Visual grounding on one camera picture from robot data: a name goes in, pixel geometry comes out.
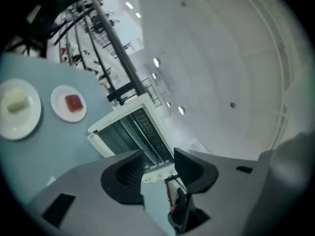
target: metal rail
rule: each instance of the metal rail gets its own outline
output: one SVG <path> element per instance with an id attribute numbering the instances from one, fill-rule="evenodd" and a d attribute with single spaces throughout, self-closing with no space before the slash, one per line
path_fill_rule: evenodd
<path id="1" fill-rule="evenodd" d="M 82 3 L 82 10 L 85 11 L 84 3 Z M 95 52 L 95 54 L 96 54 L 96 56 L 97 56 L 97 59 L 98 59 L 98 61 L 99 61 L 100 66 L 101 66 L 101 68 L 102 68 L 102 70 L 103 70 L 103 73 L 104 73 L 104 75 L 105 75 L 105 78 L 107 79 L 107 81 L 108 81 L 108 83 L 109 83 L 110 89 L 113 91 L 112 93 L 116 94 L 116 99 L 118 99 L 119 104 L 120 104 L 120 105 L 123 105 L 124 102 L 122 101 L 120 95 L 117 94 L 117 92 L 116 92 L 116 90 L 115 90 L 115 87 L 114 87 L 114 85 L 113 85 L 113 83 L 112 83 L 112 81 L 111 81 L 111 79 L 110 79 L 110 77 L 109 77 L 109 75 L 108 75 L 108 73 L 107 73 L 107 70 L 106 70 L 106 68 L 105 68 L 105 66 L 104 66 L 104 64 L 103 64 L 103 62 L 102 62 L 102 59 L 101 59 L 101 57 L 100 57 L 100 55 L 99 55 L 99 53 L 98 53 L 98 50 L 97 50 L 97 48 L 96 48 L 96 46 L 95 46 L 95 44 L 94 44 L 92 32 L 91 32 L 90 26 L 89 26 L 89 24 L 88 24 L 88 21 L 87 21 L 87 19 L 86 19 L 86 15 L 84 15 L 83 18 L 84 18 L 84 22 L 85 22 L 85 24 L 86 24 L 86 26 L 87 26 L 87 29 L 88 29 L 88 33 L 89 33 L 89 36 L 90 36 L 90 39 L 91 39 L 91 42 L 92 42 L 92 45 L 93 45 L 94 52 Z"/>
<path id="2" fill-rule="evenodd" d="M 77 23 L 79 22 L 86 14 L 89 14 L 90 12 L 92 12 L 94 10 L 94 8 L 90 8 L 87 11 L 83 11 L 80 16 L 78 16 L 73 22 L 71 22 L 71 24 L 69 24 L 69 26 L 67 26 L 65 28 L 65 30 L 59 35 L 59 37 L 56 39 L 56 41 L 54 42 L 54 45 L 57 45 L 60 40 L 63 38 L 64 35 L 66 35 L 66 33 Z"/>
<path id="3" fill-rule="evenodd" d="M 62 24 L 62 21 L 63 21 L 63 13 L 61 13 L 60 15 L 60 25 Z M 59 41 L 59 58 L 60 58 L 60 63 L 63 62 L 63 56 L 61 54 L 61 42 Z"/>
<path id="4" fill-rule="evenodd" d="M 78 49 L 79 49 L 79 53 L 80 53 L 80 57 L 81 57 L 81 62 L 83 64 L 84 70 L 86 70 L 87 69 L 87 65 L 85 64 L 84 56 L 83 56 L 82 51 L 81 51 L 81 46 L 80 46 L 80 41 L 79 41 L 79 36 L 78 36 L 77 24 L 74 24 L 74 31 L 75 31 L 75 38 L 77 39 L 77 44 L 78 44 Z"/>
<path id="5" fill-rule="evenodd" d="M 70 45 L 69 45 L 69 39 L 68 39 L 68 32 L 65 33 L 65 40 L 66 40 L 66 46 L 67 46 L 67 53 L 68 53 L 68 58 L 69 58 L 69 64 L 73 65 L 73 60 L 72 56 L 70 53 Z"/>
<path id="6" fill-rule="evenodd" d="M 128 75 L 130 81 L 134 85 L 134 89 L 136 90 L 138 95 L 144 94 L 146 91 L 145 91 L 139 77 L 135 73 L 136 70 L 135 70 L 131 60 L 129 59 L 127 53 L 125 52 L 120 40 L 118 39 L 118 37 L 114 33 L 111 25 L 109 24 L 108 20 L 104 16 L 104 13 L 101 10 L 101 7 L 100 7 L 98 0 L 91 0 L 91 1 L 92 1 L 92 5 L 93 5 L 94 9 L 96 10 L 96 12 L 98 13 L 98 15 L 100 17 L 100 21 L 103 24 L 103 27 L 105 29 L 105 32 L 107 34 L 109 41 L 112 43 L 113 48 L 114 48 L 114 50 L 115 50 L 115 52 L 116 52 L 116 54 L 117 54 L 117 56 L 118 56 L 118 58 L 122 64 L 126 74 Z"/>

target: railing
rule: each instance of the railing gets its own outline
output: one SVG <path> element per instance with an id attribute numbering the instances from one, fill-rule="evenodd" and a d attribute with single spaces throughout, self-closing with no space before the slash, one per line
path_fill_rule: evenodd
<path id="1" fill-rule="evenodd" d="M 115 32 L 113 31 L 111 24 L 109 23 L 109 21 L 107 20 L 106 16 L 103 13 L 103 11 L 101 10 L 101 7 L 100 7 L 98 0 L 91 0 L 91 2 L 92 2 L 93 6 L 92 6 L 92 8 L 88 8 L 88 9 L 85 8 L 84 0 L 73 5 L 73 7 L 74 7 L 73 22 L 71 22 L 69 25 L 68 25 L 68 23 L 65 25 L 65 30 L 63 32 L 60 32 L 60 35 L 54 44 L 57 45 L 59 43 L 59 47 L 60 47 L 59 51 L 61 51 L 60 41 L 65 36 L 68 62 L 70 65 L 74 65 L 74 62 L 72 60 L 72 56 L 70 53 L 70 44 L 69 44 L 69 40 L 68 40 L 68 31 L 72 27 L 74 27 L 76 42 L 78 45 L 79 55 L 80 55 L 80 58 L 82 61 L 83 68 L 88 69 L 87 65 L 85 64 L 85 61 L 84 61 L 84 55 L 82 53 L 82 48 L 80 45 L 80 40 L 79 40 L 78 32 L 77 32 L 77 23 L 83 19 L 85 24 L 86 24 L 86 27 L 87 27 L 87 32 L 88 32 L 90 39 L 91 39 L 91 42 L 92 42 L 92 46 L 93 46 L 95 55 L 97 56 L 98 63 L 101 66 L 101 69 L 104 73 L 103 76 L 106 78 L 106 80 L 110 86 L 110 89 L 109 89 L 110 94 L 107 97 L 110 101 L 117 99 L 118 102 L 120 103 L 120 105 L 123 105 L 124 102 L 121 100 L 121 95 L 123 95 L 127 91 L 129 91 L 131 89 L 135 89 L 136 94 L 141 95 L 141 94 L 144 94 L 146 92 L 146 90 L 144 89 L 139 77 L 137 76 L 137 74 L 135 72 L 136 70 L 135 70 L 131 60 L 129 59 L 128 55 L 126 54 L 124 47 L 122 46 L 120 40 L 118 39 Z M 77 8 L 79 6 L 82 8 L 82 13 L 80 15 L 77 15 Z M 106 67 L 102 61 L 101 55 L 99 54 L 99 51 L 97 50 L 96 45 L 95 45 L 95 38 L 93 36 L 93 33 L 92 33 L 90 26 L 88 24 L 88 21 L 87 21 L 87 17 L 89 17 L 89 13 L 92 11 L 96 11 L 97 15 L 99 16 L 100 22 L 102 23 L 102 26 L 104 28 L 106 35 L 107 35 L 107 38 L 108 38 L 110 44 L 112 45 L 112 47 L 113 47 L 113 49 L 117 55 L 117 58 L 119 59 L 123 69 L 125 70 L 128 78 L 130 80 L 130 82 L 128 83 L 128 86 L 125 85 L 124 87 L 121 87 L 121 88 L 115 88 L 112 81 L 111 81 L 111 78 L 110 78 L 108 71 L 107 71 L 107 69 L 109 67 L 106 69 Z"/>
<path id="2" fill-rule="evenodd" d="M 151 84 L 149 78 L 147 78 L 147 79 L 141 81 L 141 83 L 142 83 L 142 85 L 144 86 L 144 88 L 145 88 L 146 92 L 148 93 L 149 97 L 151 98 L 151 100 L 152 100 L 154 106 L 155 106 L 156 108 L 159 107 L 159 106 L 161 106 L 162 103 L 161 103 L 161 101 L 160 101 L 160 99 L 159 99 L 159 97 L 158 97 L 158 95 L 157 95 L 157 92 L 156 92 L 155 89 L 153 88 L 153 86 L 152 86 L 152 84 Z M 128 90 L 128 92 L 126 92 L 126 93 L 124 93 L 124 94 L 122 95 L 122 100 L 124 101 L 124 103 L 125 103 L 125 102 L 128 102 L 128 101 L 130 101 L 130 100 L 132 100 L 132 99 L 137 95 L 136 92 L 135 92 L 135 90 L 132 89 L 132 87 L 129 85 L 129 83 L 126 84 L 126 85 L 124 85 L 124 86 L 121 87 L 120 89 L 123 89 L 123 88 L 125 88 L 125 87 L 128 87 L 128 89 L 127 89 L 127 88 L 124 89 L 124 92 L 126 92 L 126 90 Z"/>

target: red food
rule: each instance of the red food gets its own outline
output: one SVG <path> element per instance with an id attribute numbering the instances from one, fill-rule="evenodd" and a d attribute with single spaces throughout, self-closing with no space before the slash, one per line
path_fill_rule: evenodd
<path id="1" fill-rule="evenodd" d="M 75 111 L 83 109 L 83 105 L 78 95 L 76 94 L 67 95 L 64 99 L 70 112 L 73 113 Z"/>

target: plate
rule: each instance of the plate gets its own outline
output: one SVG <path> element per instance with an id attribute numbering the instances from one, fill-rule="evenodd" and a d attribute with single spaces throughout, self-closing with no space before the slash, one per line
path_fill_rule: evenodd
<path id="1" fill-rule="evenodd" d="M 22 90 L 28 100 L 28 106 L 17 113 L 9 113 L 3 94 L 13 89 Z M 38 92 L 27 81 L 10 79 L 0 84 L 0 135 L 9 140 L 19 140 L 28 136 L 37 126 L 41 113 Z"/>
<path id="2" fill-rule="evenodd" d="M 80 111 L 71 112 L 65 102 L 65 97 L 67 95 L 76 94 L 79 96 L 81 103 L 83 105 L 83 109 Z M 82 120 L 87 113 L 87 105 L 83 96 L 73 87 L 61 85 L 54 89 L 53 93 L 51 94 L 51 106 L 53 107 L 54 112 L 58 115 L 61 119 L 68 121 L 68 122 L 78 122 Z"/>

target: light blue table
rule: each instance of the light blue table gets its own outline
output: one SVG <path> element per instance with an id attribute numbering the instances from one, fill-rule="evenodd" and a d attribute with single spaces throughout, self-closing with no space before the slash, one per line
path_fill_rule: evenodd
<path id="1" fill-rule="evenodd" d="M 17 142 L 0 137 L 1 170 L 16 198 L 27 203 L 52 176 L 58 178 L 73 167 L 102 159 L 87 140 L 88 128 L 112 108 L 92 73 L 66 64 L 5 54 L 0 83 L 11 78 L 30 82 L 42 103 L 39 123 L 29 136 Z M 59 85 L 72 86 L 84 97 L 87 114 L 82 121 L 65 122 L 53 112 L 50 96 Z"/>

